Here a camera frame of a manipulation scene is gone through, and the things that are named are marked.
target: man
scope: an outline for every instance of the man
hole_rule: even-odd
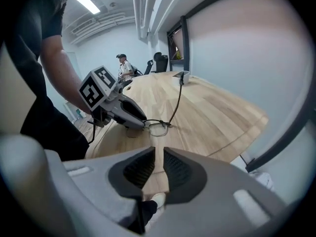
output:
[[[40,57],[47,77],[65,99],[90,113],[78,93],[81,80],[61,41],[66,1],[29,0],[4,42],[16,69],[36,95],[21,133],[35,138],[43,148],[56,151],[61,160],[75,160],[84,158],[89,147],[88,142],[48,98],[42,66],[38,62]],[[122,61],[122,76],[125,80],[130,80],[131,65],[126,61],[126,56]],[[165,194],[157,194],[151,201],[143,203],[145,224],[164,201]]]
[[[126,59],[126,55],[121,53],[117,55],[117,58],[119,59],[120,62],[120,67],[119,67],[119,74],[118,76],[122,78],[123,82],[123,87],[128,86],[133,78],[132,74],[134,74],[134,70],[130,62]]]

